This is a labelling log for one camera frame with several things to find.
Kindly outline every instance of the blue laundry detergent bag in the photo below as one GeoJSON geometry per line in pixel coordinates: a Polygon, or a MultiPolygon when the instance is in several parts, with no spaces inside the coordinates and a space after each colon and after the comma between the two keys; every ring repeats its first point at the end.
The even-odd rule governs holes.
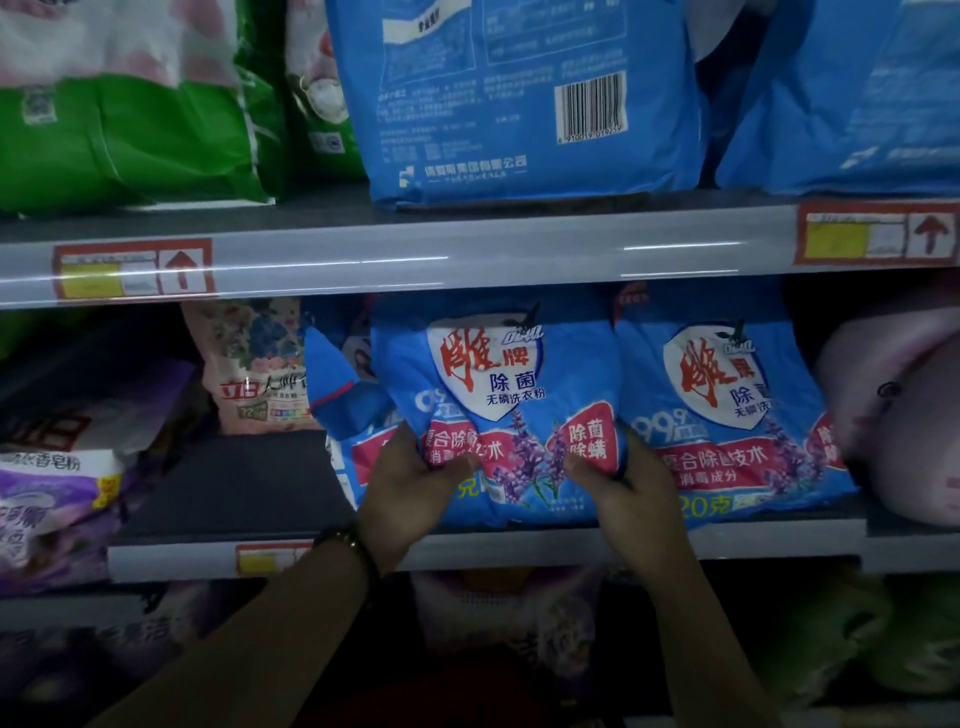
{"type": "MultiPolygon", "coordinates": [[[[310,410],[326,430],[330,463],[350,505],[363,502],[373,464],[403,418],[373,370],[370,300],[303,299],[303,352],[310,410]]],[[[461,483],[441,527],[496,526],[479,474],[461,483]]]]}
{"type": "Polygon", "coordinates": [[[327,0],[376,202],[696,186],[706,149],[680,0],[327,0]]]}
{"type": "Polygon", "coordinates": [[[855,492],[778,279],[637,281],[614,321],[620,416],[672,471],[687,527],[855,492]]]}
{"type": "Polygon", "coordinates": [[[780,0],[718,184],[956,192],[958,58],[950,0],[780,0]]]}
{"type": "Polygon", "coordinates": [[[380,381],[427,462],[475,452],[501,524],[596,520],[564,457],[615,474],[626,438],[616,427],[616,342],[588,288],[385,296],[372,334],[380,381]]]}

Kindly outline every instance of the upward arrow sign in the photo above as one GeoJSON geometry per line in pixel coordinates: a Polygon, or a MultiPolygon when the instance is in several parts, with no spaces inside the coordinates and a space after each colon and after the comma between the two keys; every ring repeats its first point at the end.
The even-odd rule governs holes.
{"type": "Polygon", "coordinates": [[[194,259],[192,257],[187,255],[183,251],[178,251],[177,254],[174,255],[172,258],[170,258],[167,264],[163,267],[168,271],[178,271],[177,285],[180,287],[180,290],[185,291],[190,287],[186,281],[186,272],[188,270],[195,271],[200,266],[198,266],[197,263],[194,262],[194,259]]]}
{"type": "Polygon", "coordinates": [[[917,235],[926,235],[926,254],[933,255],[937,247],[937,238],[949,234],[949,228],[936,215],[927,215],[914,232],[917,235]]]}

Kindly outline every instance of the price label strip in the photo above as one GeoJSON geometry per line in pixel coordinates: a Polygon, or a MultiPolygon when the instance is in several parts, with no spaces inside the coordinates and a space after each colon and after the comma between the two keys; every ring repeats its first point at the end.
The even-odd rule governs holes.
{"type": "Polygon", "coordinates": [[[216,293],[210,238],[58,245],[52,263],[61,301],[216,293]]]}
{"type": "Polygon", "coordinates": [[[272,576],[290,569],[313,548],[312,541],[242,544],[236,548],[238,576],[272,576]]]}
{"type": "Polygon", "coordinates": [[[799,206],[797,265],[953,265],[956,203],[814,201],[799,206]]]}

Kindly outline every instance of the shield-shaped logo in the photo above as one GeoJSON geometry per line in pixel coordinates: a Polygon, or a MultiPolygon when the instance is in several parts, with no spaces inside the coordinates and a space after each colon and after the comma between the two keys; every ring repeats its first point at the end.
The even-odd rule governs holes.
{"type": "Polygon", "coordinates": [[[441,381],[466,409],[496,422],[524,401],[543,399],[537,384],[543,329],[519,325],[523,312],[441,319],[427,342],[441,381]]]}
{"type": "Polygon", "coordinates": [[[687,327],[663,346],[663,366],[677,394],[701,417],[753,429],[770,411],[770,392],[742,325],[687,327]]]}

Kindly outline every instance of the pink detergent container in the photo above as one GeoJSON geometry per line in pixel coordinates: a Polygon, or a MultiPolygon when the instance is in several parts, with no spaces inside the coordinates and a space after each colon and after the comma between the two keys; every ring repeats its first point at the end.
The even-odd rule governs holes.
{"type": "Polygon", "coordinates": [[[960,336],[907,378],[876,428],[876,495],[894,513],[960,526],[960,336]]]}
{"type": "Polygon", "coordinates": [[[903,380],[937,347],[960,332],[960,271],[873,306],[837,329],[814,375],[833,418],[843,459],[870,462],[880,415],[903,380]]]}

